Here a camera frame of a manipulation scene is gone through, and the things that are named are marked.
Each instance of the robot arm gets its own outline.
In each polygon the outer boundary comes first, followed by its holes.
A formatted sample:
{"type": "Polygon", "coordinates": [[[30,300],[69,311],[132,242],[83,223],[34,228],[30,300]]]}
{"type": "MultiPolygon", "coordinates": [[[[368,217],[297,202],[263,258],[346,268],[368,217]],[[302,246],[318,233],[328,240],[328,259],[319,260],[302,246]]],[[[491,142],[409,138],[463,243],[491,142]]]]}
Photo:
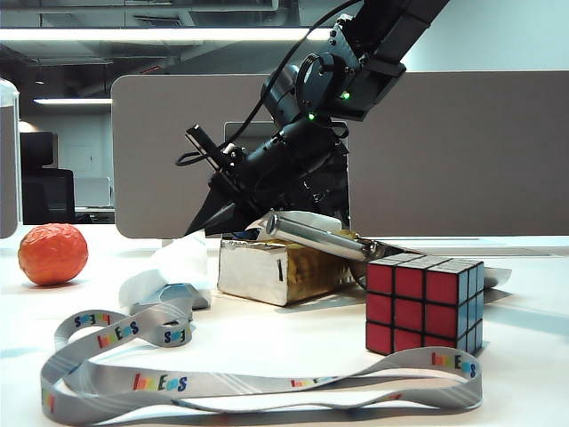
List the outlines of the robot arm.
{"type": "Polygon", "coordinates": [[[299,68],[286,66],[263,85],[264,102],[281,129],[252,153],[220,150],[198,125],[186,133],[215,173],[188,233],[241,231],[269,209],[317,211],[304,179],[345,156],[348,128],[332,117],[362,121],[404,74],[400,62],[448,0],[367,0],[341,15],[326,44],[299,68]],[[306,192],[307,205],[291,194],[306,192]]]}

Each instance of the silver tube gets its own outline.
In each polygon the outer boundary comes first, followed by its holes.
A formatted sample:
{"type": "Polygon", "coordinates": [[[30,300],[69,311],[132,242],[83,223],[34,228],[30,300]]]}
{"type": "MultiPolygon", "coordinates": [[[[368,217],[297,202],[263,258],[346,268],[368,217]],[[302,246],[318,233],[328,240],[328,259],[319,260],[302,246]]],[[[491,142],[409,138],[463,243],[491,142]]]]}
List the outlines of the silver tube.
{"type": "Polygon", "coordinates": [[[365,261],[370,255],[368,246],[350,238],[322,231],[306,224],[286,219],[277,214],[271,215],[267,221],[267,234],[274,238],[290,240],[308,247],[313,247],[328,254],[337,255],[349,260],[365,261]]]}

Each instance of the box wrapped in foil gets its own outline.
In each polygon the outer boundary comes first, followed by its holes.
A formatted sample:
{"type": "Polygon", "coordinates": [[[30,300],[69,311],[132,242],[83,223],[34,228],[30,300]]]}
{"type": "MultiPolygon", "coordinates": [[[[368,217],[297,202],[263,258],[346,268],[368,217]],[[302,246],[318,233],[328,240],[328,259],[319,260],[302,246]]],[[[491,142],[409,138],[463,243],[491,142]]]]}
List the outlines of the box wrapped in foil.
{"type": "Polygon", "coordinates": [[[348,262],[283,240],[221,240],[218,289],[285,306],[353,283],[348,262]]]}

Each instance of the black object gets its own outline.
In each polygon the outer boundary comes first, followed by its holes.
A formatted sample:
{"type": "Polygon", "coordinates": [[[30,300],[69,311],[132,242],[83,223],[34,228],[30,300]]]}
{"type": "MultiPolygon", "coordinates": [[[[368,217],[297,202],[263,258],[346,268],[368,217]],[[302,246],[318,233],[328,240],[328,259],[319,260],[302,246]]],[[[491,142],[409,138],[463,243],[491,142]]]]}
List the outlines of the black object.
{"type": "Polygon", "coordinates": [[[355,17],[341,15],[319,52],[263,86],[264,105],[281,131],[253,153],[216,146],[198,125],[189,129],[187,138],[215,174],[187,234],[241,231],[271,208],[327,214],[324,193],[306,179],[347,154],[341,138],[348,128],[331,117],[364,120],[404,74],[401,59],[446,3],[367,0],[355,17]]]}
{"type": "Polygon", "coordinates": [[[21,133],[20,159],[24,224],[88,222],[76,218],[73,172],[44,168],[53,162],[53,134],[21,133]]]}

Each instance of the gray partition panel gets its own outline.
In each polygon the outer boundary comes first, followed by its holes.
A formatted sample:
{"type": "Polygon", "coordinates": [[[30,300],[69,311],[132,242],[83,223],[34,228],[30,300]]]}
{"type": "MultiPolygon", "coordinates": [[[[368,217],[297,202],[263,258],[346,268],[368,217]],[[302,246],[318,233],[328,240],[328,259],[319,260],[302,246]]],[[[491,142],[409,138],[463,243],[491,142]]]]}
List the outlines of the gray partition panel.
{"type": "Polygon", "coordinates": [[[0,238],[18,227],[15,150],[14,107],[0,107],[0,238]]]}
{"type": "MultiPolygon", "coordinates": [[[[176,238],[211,167],[174,166],[199,123],[215,141],[264,76],[133,76],[113,86],[116,225],[176,238]]],[[[350,122],[354,230],[378,236],[569,234],[569,72],[407,73],[350,122]]],[[[257,117],[269,119],[263,110],[257,117]]]]}

